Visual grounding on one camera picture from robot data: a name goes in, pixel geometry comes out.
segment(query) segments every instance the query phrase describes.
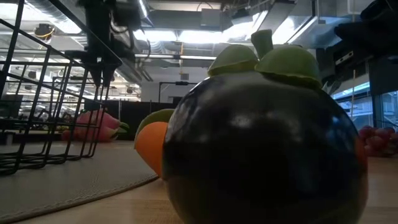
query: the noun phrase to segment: wooden table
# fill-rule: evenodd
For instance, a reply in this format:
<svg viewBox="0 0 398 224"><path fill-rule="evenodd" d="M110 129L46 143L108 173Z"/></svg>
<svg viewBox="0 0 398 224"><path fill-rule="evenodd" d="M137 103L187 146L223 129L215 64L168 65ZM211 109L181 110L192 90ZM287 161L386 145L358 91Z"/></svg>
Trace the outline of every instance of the wooden table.
<svg viewBox="0 0 398 224"><path fill-rule="evenodd" d="M21 223L182 223L156 180L113 197ZM398 223L398 159L369 160L369 198L360 224Z"/></svg>

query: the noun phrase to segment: gray mat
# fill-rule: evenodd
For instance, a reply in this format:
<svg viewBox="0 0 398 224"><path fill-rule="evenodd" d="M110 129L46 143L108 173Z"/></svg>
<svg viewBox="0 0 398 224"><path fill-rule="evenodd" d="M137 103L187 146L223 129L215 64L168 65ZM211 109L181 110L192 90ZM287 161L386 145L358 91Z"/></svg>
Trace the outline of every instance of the gray mat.
<svg viewBox="0 0 398 224"><path fill-rule="evenodd" d="M27 145L31 151L39 145ZM62 143L52 147L64 149ZM79 149L79 143L72 150ZM0 223L55 212L146 184L157 176L131 141L99 144L91 159L0 177Z"/></svg>

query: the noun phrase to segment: toy orange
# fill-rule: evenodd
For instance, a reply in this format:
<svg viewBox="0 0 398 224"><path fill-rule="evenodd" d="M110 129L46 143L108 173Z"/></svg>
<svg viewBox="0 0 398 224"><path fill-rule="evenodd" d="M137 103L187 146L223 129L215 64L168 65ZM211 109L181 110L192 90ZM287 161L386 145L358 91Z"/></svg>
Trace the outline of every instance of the toy orange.
<svg viewBox="0 0 398 224"><path fill-rule="evenodd" d="M162 151L167 123L154 122L145 126L137 135L137 152L155 173L162 177Z"/></svg>

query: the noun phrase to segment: metal basket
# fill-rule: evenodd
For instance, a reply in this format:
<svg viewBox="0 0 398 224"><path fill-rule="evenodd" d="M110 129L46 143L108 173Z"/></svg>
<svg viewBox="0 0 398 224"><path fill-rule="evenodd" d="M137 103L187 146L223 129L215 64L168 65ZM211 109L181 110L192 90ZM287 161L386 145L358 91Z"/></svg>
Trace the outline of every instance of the metal basket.
<svg viewBox="0 0 398 224"><path fill-rule="evenodd" d="M91 80L89 69L91 65L87 63L80 63L72 59L65 53L60 52L51 45L45 44L39 39L32 37L28 33L20 30L22 12L24 8L24 1L20 0L16 15L16 23L12 25L2 19L0 24L12 29L12 37L5 60L0 61L2 70L0 71L0 93L8 84L12 83L13 88L16 87L14 94L3 95L0 99L0 109L8 110L8 114L2 114L0 118L0 136L4 142L7 138L14 137L18 143L0 145L0 175L10 175L16 173L21 169L40 169L47 164L63 164L66 161L77 161L82 158L93 157L98 143L98 136L100 134L102 120L104 113L90 113L88 123L78 122L78 116L83 109L82 104L90 104L90 108L102 108L108 97L109 83L106 84L101 78L100 85L95 85ZM95 36L87 27L77 23L87 35ZM30 40L40 44L45 54L43 62L21 62L13 60L13 57L18 50L16 50L16 43L18 35L23 35ZM61 58L62 62L53 62L52 57ZM21 75L16 75L9 72L12 66L20 66L22 69ZM39 80L31 78L29 74L29 67L41 66ZM103 68L107 65L96 65ZM52 77L52 80L46 81L46 70L51 67L61 68L58 76ZM75 68L81 68L82 77L74 77L71 71ZM32 98L26 97L26 90L23 88L28 83L32 88L29 94ZM78 91L71 91L68 85L80 85ZM85 87L93 85L95 93L91 98L84 97ZM43 94L48 94L50 100L43 100ZM48 109L40 110L38 103L46 103L49 105ZM20 105L30 108L28 116L12 116L15 112L15 107L19 109ZM62 113L65 108L69 108L70 113ZM58 130L60 126L68 127L70 137L63 143L55 142L60 140L61 134ZM40 143L31 143L32 136L30 133L40 132ZM74 139L74 132L84 131L84 139L80 139L79 143L71 143Z"/></svg>

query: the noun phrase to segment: black partition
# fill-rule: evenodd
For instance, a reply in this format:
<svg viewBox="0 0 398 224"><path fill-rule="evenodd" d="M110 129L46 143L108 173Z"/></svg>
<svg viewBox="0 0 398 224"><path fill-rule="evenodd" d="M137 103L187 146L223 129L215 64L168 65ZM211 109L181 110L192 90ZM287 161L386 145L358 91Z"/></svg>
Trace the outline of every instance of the black partition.
<svg viewBox="0 0 398 224"><path fill-rule="evenodd" d="M162 109L174 109L177 107L177 104L108 100L106 102L106 107L107 112L112 117L117 118L130 126L130 133L119 135L118 139L133 141L139 124L146 116ZM98 108L94 108L93 105L85 103L85 109L97 110Z"/></svg>

